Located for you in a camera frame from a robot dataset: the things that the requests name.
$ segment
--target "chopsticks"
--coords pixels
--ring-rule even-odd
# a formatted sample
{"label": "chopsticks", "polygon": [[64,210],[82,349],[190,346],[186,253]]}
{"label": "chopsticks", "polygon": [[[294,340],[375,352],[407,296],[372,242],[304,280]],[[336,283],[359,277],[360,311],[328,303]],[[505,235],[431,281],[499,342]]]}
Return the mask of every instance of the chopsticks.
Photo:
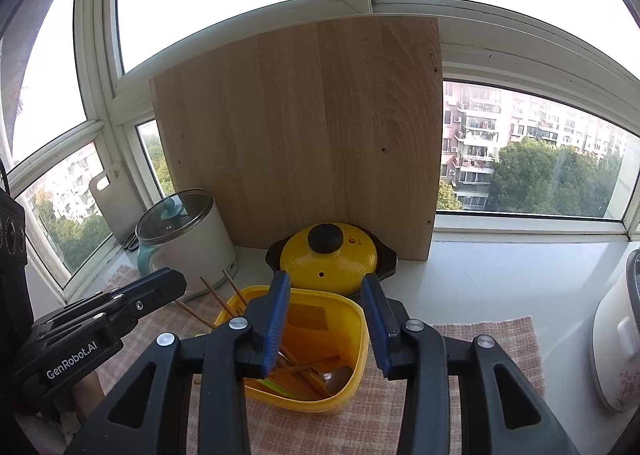
{"label": "chopsticks", "polygon": [[[236,286],[235,282],[233,282],[233,278],[231,278],[231,275],[229,275],[229,273],[226,272],[226,269],[223,270],[223,275],[229,281],[229,285],[231,285],[231,287],[234,289],[234,291],[238,295],[238,298],[245,305],[247,305],[248,302],[244,297],[244,294],[242,294],[242,291],[238,289],[238,286]],[[200,277],[200,279],[202,280],[206,288],[209,289],[209,292],[213,295],[213,297],[220,303],[220,305],[222,305],[226,313],[228,313],[228,315],[231,318],[237,317],[238,314],[235,313],[235,311],[228,306],[228,304],[218,294],[218,291],[216,291],[207,280],[205,280],[202,277]],[[284,359],[285,364],[288,365],[289,367],[298,368],[298,366],[300,366],[300,363],[295,358],[295,356],[291,353],[291,351],[289,351],[289,349],[287,349],[282,344],[280,345],[280,354],[282,356],[282,359]],[[328,397],[331,397],[331,394],[326,390],[326,388],[324,388],[323,385],[318,380],[316,380],[316,378],[312,374],[310,374],[309,372],[306,372],[308,370],[309,370],[308,368],[305,368],[295,372],[291,371],[291,375],[293,375],[300,383],[302,383],[303,385],[308,387],[310,390],[312,390],[314,393],[316,393],[321,399],[326,399]]]}
{"label": "chopsticks", "polygon": [[298,365],[297,367],[284,367],[282,369],[273,369],[271,371],[271,374],[269,374],[269,376],[281,375],[281,374],[292,374],[293,372],[300,372],[301,370],[313,369],[315,367],[320,367],[328,363],[333,363],[334,361],[338,361],[339,359],[340,359],[340,355],[336,354],[335,356],[316,359],[316,361],[312,361],[311,363],[305,363],[304,365]]}
{"label": "chopsticks", "polygon": [[196,311],[194,311],[191,307],[189,307],[185,302],[180,301],[180,300],[174,300],[174,303],[177,303],[180,307],[182,307],[185,311],[187,311],[189,314],[191,314],[196,320],[199,320],[200,322],[204,323],[207,327],[209,327],[210,329],[215,329],[216,325],[213,323],[208,322],[207,320],[205,320],[202,316],[200,316],[200,314],[198,314]]}

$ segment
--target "window sill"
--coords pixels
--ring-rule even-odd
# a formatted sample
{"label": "window sill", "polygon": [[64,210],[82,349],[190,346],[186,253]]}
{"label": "window sill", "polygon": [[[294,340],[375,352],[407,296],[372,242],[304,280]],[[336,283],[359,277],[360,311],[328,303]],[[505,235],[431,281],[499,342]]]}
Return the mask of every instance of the window sill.
{"label": "window sill", "polygon": [[488,216],[439,212],[435,241],[473,242],[609,242],[627,241],[625,226],[613,220]]}

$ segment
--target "black lid knob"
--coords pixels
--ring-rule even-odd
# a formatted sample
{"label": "black lid knob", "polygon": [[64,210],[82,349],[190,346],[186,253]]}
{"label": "black lid knob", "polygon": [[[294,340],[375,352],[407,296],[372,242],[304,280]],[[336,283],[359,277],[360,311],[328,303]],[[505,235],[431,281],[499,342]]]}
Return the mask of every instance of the black lid knob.
{"label": "black lid knob", "polygon": [[335,224],[319,224],[309,230],[306,241],[315,253],[333,253],[342,247],[342,230]]}

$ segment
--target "tree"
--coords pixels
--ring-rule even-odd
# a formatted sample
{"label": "tree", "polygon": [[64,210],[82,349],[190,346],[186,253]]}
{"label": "tree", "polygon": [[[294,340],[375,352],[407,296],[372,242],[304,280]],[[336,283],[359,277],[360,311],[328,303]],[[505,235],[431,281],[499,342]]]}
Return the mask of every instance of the tree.
{"label": "tree", "polygon": [[111,235],[107,222],[100,214],[90,215],[82,223],[66,217],[56,218],[53,204],[44,193],[36,194],[35,207],[54,247],[62,254],[60,260],[71,273],[75,273],[104,239]]}
{"label": "tree", "polygon": [[500,150],[491,176],[487,209],[602,217],[618,179],[622,158],[601,160],[570,146],[524,139]]}
{"label": "tree", "polygon": [[164,151],[162,151],[162,145],[158,136],[145,136],[146,151],[149,153],[151,164],[153,164],[158,181],[162,187],[162,191],[166,196],[175,193],[174,183],[171,180],[169,174],[169,167],[166,164],[164,158]]}
{"label": "tree", "polygon": [[462,202],[456,197],[456,193],[450,184],[440,181],[438,186],[438,210],[462,210]]}

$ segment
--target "yellow plastic container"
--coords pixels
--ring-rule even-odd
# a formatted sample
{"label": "yellow plastic container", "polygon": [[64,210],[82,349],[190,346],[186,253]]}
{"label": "yellow plastic container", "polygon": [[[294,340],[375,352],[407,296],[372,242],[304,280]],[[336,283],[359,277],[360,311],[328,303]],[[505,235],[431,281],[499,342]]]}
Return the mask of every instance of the yellow plastic container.
{"label": "yellow plastic container", "polygon": [[[242,293],[251,300],[268,291],[266,285],[254,285]],[[238,314],[244,310],[238,295],[233,295],[228,304]],[[228,319],[229,315],[222,310],[215,323],[220,325]],[[369,332],[362,308],[338,294],[291,289],[282,343],[302,364],[340,355],[339,361],[319,366],[318,371],[329,372],[340,365],[348,365],[353,369],[353,375],[340,392],[327,399],[316,400],[316,395],[290,375],[276,375],[270,380],[286,387],[298,399],[283,397],[250,379],[244,385],[246,396],[297,411],[336,413],[343,409],[357,390],[367,363]]]}

